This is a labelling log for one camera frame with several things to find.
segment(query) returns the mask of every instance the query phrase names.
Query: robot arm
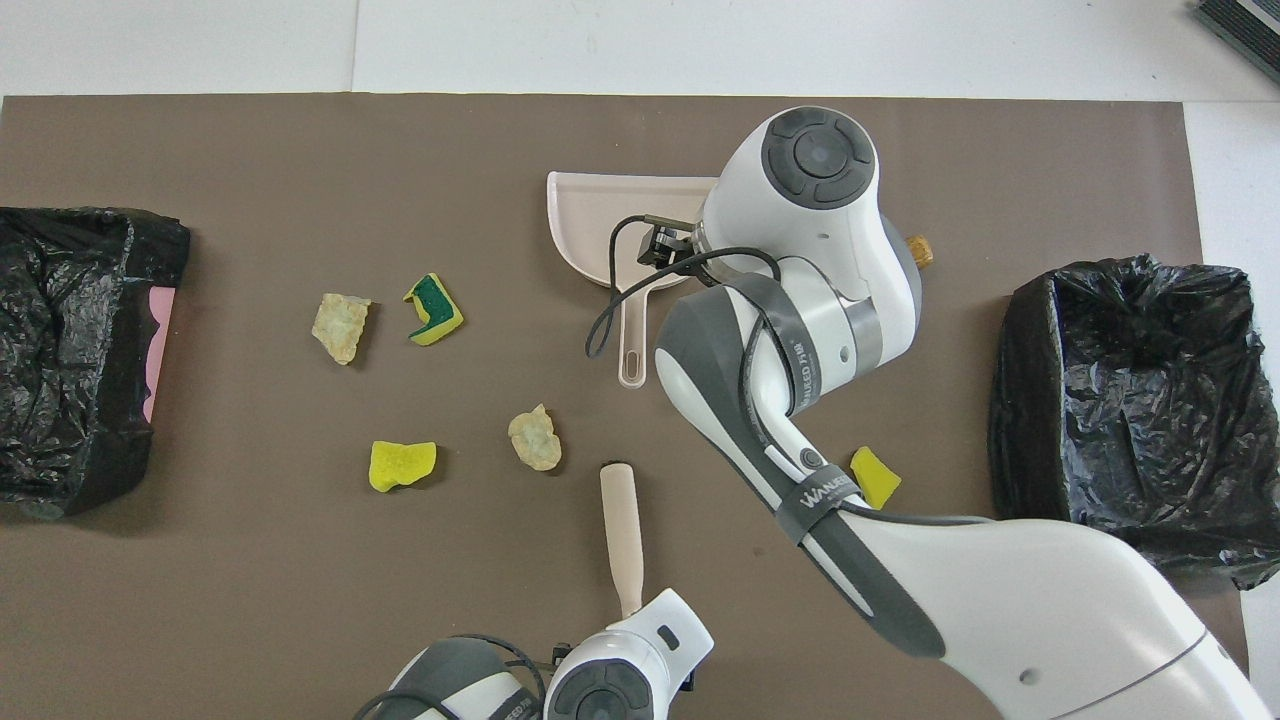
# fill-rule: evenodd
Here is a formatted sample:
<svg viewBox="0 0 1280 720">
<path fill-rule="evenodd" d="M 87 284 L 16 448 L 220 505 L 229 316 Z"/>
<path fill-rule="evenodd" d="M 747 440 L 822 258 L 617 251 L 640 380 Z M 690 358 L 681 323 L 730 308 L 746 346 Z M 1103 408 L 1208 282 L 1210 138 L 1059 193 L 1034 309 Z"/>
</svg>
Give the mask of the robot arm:
<svg viewBox="0 0 1280 720">
<path fill-rule="evenodd" d="M 1005 716 L 1270 717 L 1123 542 L 1050 520 L 877 512 L 791 423 L 914 337 L 919 283 L 877 182 L 870 140 L 840 113 L 790 110 L 748 137 L 694 241 L 765 250 L 781 281 L 722 259 L 723 284 L 676 304 L 654 363 L 677 410 L 881 635 L 954 666 Z"/>
</svg>

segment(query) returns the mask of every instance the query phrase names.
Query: gray joint cap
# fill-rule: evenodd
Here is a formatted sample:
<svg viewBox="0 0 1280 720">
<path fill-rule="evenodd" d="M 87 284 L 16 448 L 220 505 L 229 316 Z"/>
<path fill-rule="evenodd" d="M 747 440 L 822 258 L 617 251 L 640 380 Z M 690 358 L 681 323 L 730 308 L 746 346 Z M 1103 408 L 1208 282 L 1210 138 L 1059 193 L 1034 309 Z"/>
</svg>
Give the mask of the gray joint cap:
<svg viewBox="0 0 1280 720">
<path fill-rule="evenodd" d="M 876 172 L 870 137 L 824 108 L 796 108 L 774 118 L 764 133 L 760 161 L 774 190 L 812 210 L 858 200 Z"/>
</svg>

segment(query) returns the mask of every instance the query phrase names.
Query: green and yellow sponge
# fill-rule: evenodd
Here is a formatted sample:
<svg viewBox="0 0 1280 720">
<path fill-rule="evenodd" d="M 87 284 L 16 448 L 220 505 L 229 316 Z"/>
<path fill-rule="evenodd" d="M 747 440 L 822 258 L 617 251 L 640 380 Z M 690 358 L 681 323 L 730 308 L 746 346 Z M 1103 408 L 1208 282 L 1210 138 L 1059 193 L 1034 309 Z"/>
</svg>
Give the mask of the green and yellow sponge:
<svg viewBox="0 0 1280 720">
<path fill-rule="evenodd" d="M 404 293 L 404 302 L 412 302 L 424 327 L 412 332 L 408 338 L 428 346 L 452 333 L 462 324 L 462 311 L 444 291 L 444 283 L 435 273 L 428 273 L 417 281 L 412 290 Z"/>
</svg>

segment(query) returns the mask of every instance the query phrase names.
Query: velcro strap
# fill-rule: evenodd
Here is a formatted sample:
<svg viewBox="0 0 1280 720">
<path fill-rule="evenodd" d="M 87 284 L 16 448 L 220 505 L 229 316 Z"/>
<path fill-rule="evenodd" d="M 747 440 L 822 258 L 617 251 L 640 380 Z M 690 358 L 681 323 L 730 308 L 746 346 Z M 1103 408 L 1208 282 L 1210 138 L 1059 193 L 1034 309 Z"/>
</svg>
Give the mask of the velcro strap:
<svg viewBox="0 0 1280 720">
<path fill-rule="evenodd" d="M 782 525 L 782 532 L 792 543 L 800 544 L 818 520 L 840 507 L 851 495 L 860 493 L 858 483 L 836 465 L 823 465 L 812 475 L 791 488 L 782 498 L 773 518 Z"/>
<path fill-rule="evenodd" d="M 787 415 L 795 415 L 818 402 L 818 396 L 822 395 L 818 348 L 800 318 L 800 311 L 782 290 L 782 284 L 756 273 L 737 275 L 724 284 L 742 293 L 742 297 L 760 311 L 764 323 L 773 333 L 791 383 L 791 409 Z"/>
</svg>

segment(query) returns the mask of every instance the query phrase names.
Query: crumpled beige chip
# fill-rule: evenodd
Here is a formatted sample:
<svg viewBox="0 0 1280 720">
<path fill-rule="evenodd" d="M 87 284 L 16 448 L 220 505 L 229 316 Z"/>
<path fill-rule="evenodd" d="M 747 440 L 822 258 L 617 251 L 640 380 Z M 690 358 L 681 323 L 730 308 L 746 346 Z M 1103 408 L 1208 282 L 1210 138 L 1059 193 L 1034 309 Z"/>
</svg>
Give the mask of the crumpled beige chip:
<svg viewBox="0 0 1280 720">
<path fill-rule="evenodd" d="M 559 438 L 540 404 L 532 413 L 521 413 L 507 425 L 507 437 L 516 448 L 520 461 L 534 470 L 547 471 L 559 464 Z"/>
<path fill-rule="evenodd" d="M 372 300 L 326 292 L 320 299 L 311 336 L 324 345 L 329 356 L 346 365 L 356 359 L 356 343 L 365 332 L 365 318 Z"/>
</svg>

